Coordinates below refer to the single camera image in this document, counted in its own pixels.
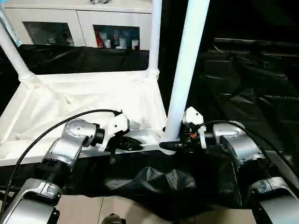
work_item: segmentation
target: black tarp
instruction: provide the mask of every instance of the black tarp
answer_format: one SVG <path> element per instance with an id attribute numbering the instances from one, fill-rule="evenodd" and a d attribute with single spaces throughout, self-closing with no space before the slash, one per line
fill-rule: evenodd
<path id="1" fill-rule="evenodd" d="M 27 45 L 19 51 L 36 74 L 144 70 L 148 63 L 147 51 Z M 298 64 L 296 58 L 202 54 L 193 75 L 188 106 L 195 107 L 205 120 L 238 120 L 296 160 Z M 0 59 L 0 65 L 4 108 L 18 82 L 5 58 Z M 175 67 L 176 54 L 161 51 L 158 83 L 166 109 Z M 241 204 L 231 160 L 217 149 L 209 154 L 174 156 L 161 152 L 122 154 L 116 156 L 113 166 L 108 161 L 107 156 L 80 159 L 64 193 L 128 197 L 167 220 L 198 214 L 215 204 L 232 208 Z M 30 177 L 35 166 L 22 165 L 15 189 Z M 0 168 L 1 187 L 12 168 Z"/>

